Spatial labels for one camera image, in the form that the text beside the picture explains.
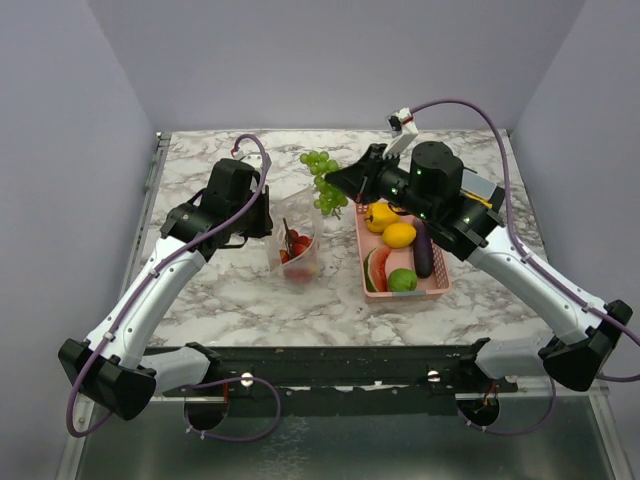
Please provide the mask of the green grape bunch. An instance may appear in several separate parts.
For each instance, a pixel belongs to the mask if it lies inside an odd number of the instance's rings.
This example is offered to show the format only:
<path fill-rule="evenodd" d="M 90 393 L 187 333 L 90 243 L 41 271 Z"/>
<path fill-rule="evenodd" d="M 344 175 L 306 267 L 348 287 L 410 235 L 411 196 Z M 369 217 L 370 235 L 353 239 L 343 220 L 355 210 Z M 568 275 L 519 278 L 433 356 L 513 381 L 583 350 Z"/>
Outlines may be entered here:
<path fill-rule="evenodd" d="M 329 184 L 326 176 L 337 172 L 338 162 L 326 151 L 310 151 L 302 153 L 299 161 L 305 165 L 313 176 L 315 200 L 313 205 L 325 217 L 341 217 L 341 210 L 348 205 L 347 197 L 336 187 Z"/>

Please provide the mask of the red cherry bunch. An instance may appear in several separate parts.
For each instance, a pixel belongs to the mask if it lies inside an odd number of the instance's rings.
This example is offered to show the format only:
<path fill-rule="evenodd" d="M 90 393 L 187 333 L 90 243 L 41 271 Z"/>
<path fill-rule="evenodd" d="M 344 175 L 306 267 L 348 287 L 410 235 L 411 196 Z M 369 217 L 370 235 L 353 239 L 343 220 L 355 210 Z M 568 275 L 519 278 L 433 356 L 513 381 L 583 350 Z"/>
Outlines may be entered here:
<path fill-rule="evenodd" d="M 317 272 L 312 252 L 312 239 L 300 235 L 291 228 L 286 219 L 282 220 L 284 227 L 284 247 L 279 250 L 284 277 L 294 285 L 310 283 Z"/>

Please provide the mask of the clear zip top bag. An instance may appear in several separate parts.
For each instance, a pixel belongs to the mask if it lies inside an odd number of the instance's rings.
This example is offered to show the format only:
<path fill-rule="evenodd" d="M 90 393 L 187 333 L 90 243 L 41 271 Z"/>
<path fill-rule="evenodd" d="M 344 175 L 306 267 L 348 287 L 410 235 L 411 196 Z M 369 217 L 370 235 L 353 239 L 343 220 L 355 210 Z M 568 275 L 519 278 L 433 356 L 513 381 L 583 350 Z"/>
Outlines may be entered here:
<path fill-rule="evenodd" d="M 314 202 L 313 190 L 307 187 L 270 208 L 273 229 L 265 240 L 270 278 L 296 293 L 309 290 L 320 272 L 323 218 Z"/>

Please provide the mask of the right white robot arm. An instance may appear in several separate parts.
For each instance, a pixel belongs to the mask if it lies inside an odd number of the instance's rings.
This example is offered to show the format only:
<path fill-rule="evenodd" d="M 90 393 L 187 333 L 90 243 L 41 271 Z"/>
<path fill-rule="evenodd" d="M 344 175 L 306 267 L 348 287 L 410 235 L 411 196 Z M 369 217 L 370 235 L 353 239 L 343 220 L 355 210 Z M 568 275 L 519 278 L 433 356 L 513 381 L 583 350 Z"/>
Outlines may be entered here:
<path fill-rule="evenodd" d="M 544 370 L 564 387 L 584 392 L 599 377 L 633 311 L 605 302 L 568 281 L 509 235 L 497 209 L 462 189 L 465 167 L 442 142 L 422 142 L 410 168 L 384 158 L 372 144 L 354 164 L 325 180 L 359 204 L 380 199 L 422 221 L 442 250 L 489 274 L 529 306 L 552 331 L 549 339 L 486 341 L 459 367 L 461 383 L 481 391 L 494 379 Z"/>

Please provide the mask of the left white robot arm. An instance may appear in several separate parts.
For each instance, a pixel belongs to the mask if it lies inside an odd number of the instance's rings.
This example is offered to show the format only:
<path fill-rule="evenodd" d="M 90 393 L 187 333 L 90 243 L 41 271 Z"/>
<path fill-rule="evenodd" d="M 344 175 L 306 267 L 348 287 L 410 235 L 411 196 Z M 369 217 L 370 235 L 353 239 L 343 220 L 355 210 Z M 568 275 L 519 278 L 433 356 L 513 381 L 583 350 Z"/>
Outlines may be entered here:
<path fill-rule="evenodd" d="M 189 385 L 206 395 L 220 385 L 215 355 L 187 346 L 153 361 L 145 357 L 160 320 L 190 279 L 230 239 L 270 235 L 268 156 L 261 169 L 235 159 L 215 163 L 208 184 L 171 209 L 139 273 L 106 318 L 83 340 L 67 339 L 58 359 L 72 385 L 123 420 L 139 415 L 151 397 Z"/>

